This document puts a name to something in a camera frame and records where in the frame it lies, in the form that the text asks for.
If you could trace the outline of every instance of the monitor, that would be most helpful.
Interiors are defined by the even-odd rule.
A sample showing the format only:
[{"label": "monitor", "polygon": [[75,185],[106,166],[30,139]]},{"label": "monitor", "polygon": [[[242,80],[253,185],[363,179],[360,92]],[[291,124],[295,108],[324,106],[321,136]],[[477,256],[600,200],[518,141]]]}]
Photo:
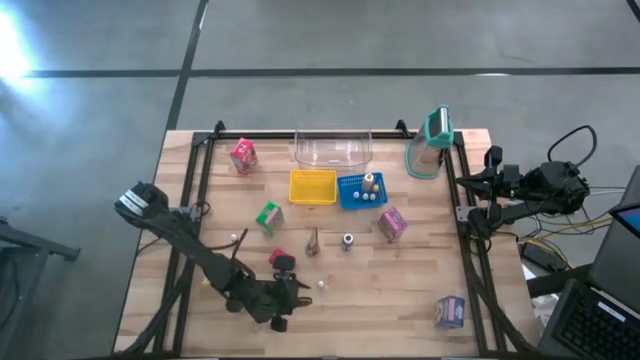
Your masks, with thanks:
[{"label": "monitor", "polygon": [[591,269],[589,282],[616,300],[640,313],[640,166],[635,168],[620,205],[602,240]]},{"label": "monitor", "polygon": [[609,214],[640,239],[640,202],[616,206]]}]

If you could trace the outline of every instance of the purple box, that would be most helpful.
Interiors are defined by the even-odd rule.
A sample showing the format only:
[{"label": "purple box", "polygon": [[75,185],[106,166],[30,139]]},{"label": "purple box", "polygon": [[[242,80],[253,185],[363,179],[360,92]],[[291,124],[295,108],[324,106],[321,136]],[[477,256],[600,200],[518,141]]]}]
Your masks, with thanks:
[{"label": "purple box", "polygon": [[378,226],[387,239],[389,239],[389,242],[393,242],[398,239],[407,228],[407,222],[404,221],[398,209],[392,207],[382,213],[378,221]]},{"label": "purple box", "polygon": [[461,328],[464,326],[464,299],[446,296],[436,301],[436,326],[441,328]]}]

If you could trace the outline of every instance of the green box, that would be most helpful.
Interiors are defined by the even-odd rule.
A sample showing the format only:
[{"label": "green box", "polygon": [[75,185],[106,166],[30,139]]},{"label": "green box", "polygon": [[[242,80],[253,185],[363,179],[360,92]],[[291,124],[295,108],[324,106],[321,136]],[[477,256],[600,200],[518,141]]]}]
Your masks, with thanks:
[{"label": "green box", "polygon": [[260,215],[256,218],[256,222],[265,234],[273,236],[284,222],[282,208],[273,201],[267,202],[267,205],[264,206]]}]

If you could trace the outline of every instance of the laptop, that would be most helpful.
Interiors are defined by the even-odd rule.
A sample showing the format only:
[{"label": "laptop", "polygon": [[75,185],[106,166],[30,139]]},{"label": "laptop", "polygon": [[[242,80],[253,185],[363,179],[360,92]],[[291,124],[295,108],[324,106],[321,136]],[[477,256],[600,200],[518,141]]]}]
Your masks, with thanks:
[{"label": "laptop", "polygon": [[569,280],[538,348],[578,359],[640,359],[640,166],[588,275]]}]

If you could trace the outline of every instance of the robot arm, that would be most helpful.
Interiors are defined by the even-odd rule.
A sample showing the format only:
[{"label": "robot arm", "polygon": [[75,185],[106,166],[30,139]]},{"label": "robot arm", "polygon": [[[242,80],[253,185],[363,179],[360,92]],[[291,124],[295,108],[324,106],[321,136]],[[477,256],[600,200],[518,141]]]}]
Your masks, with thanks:
[{"label": "robot arm", "polygon": [[[502,162],[502,149],[492,146],[484,158],[485,169],[475,175],[456,179],[469,189],[486,208],[471,209],[467,220],[476,236],[488,239],[504,224],[541,214],[571,214],[582,207],[589,186],[578,175],[578,167],[570,162],[549,161],[521,175],[518,165],[497,166]],[[498,198],[522,200],[523,203],[503,207]]]},{"label": "robot arm", "polygon": [[211,287],[227,299],[229,311],[237,312],[244,307],[256,322],[272,320],[274,330],[286,331],[286,321],[281,315],[290,315],[296,307],[311,303],[310,298],[298,297],[299,288],[308,287],[297,281],[293,273],[274,274],[273,281],[256,280],[254,272],[235,258],[245,234],[231,258],[207,249],[198,240],[189,216],[179,210],[170,211],[167,195],[152,184],[139,182],[120,197],[115,210],[131,225],[164,238],[202,267]]}]

